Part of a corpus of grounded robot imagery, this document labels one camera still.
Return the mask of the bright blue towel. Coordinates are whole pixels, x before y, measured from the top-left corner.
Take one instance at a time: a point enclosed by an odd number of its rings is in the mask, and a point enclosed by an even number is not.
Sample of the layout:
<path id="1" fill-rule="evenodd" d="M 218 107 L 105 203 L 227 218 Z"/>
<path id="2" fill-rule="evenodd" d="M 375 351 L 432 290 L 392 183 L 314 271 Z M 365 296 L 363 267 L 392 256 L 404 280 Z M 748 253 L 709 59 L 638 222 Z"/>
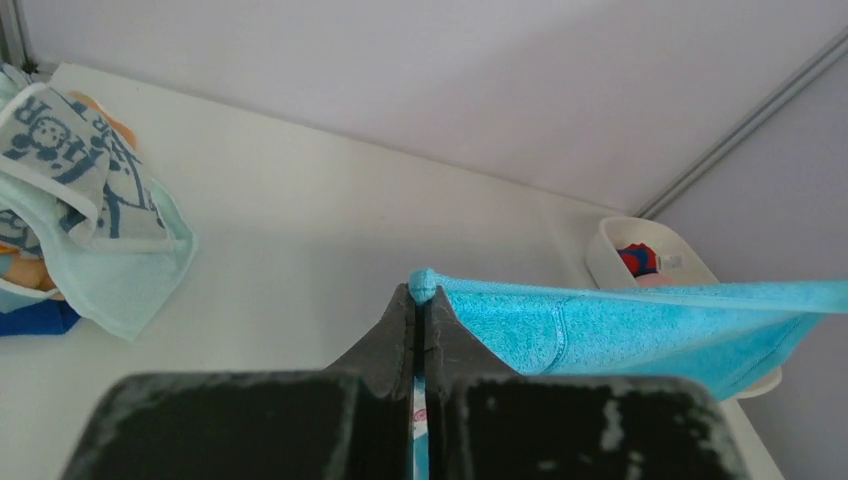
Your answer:
<path id="1" fill-rule="evenodd" d="M 517 372 L 427 394 L 434 479 L 745 479 L 718 408 L 730 390 L 637 368 L 738 339 L 747 380 L 847 310 L 843 280 L 581 290 L 420 270 L 408 289 Z"/>

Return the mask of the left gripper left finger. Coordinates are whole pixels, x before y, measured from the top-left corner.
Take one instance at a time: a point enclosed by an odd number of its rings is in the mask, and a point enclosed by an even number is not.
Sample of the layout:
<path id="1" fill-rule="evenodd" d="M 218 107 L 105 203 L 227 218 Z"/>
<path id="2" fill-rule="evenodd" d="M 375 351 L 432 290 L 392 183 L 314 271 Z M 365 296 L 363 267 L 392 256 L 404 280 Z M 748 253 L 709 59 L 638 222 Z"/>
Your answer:
<path id="1" fill-rule="evenodd" d="M 412 391 L 416 348 L 416 303 L 399 284 L 380 320 L 326 371 L 358 375 L 379 399 L 397 401 Z"/>

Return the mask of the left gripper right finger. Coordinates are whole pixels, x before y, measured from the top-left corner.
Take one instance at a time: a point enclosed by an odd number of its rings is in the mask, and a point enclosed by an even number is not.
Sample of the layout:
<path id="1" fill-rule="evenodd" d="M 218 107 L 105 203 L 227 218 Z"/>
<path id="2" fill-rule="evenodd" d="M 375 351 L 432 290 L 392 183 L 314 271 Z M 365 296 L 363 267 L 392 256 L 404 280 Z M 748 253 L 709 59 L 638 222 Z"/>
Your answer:
<path id="1" fill-rule="evenodd" d="M 429 396 L 448 398 L 457 381 L 517 372 L 473 335 L 450 305 L 427 303 L 423 307 L 423 374 Z"/>

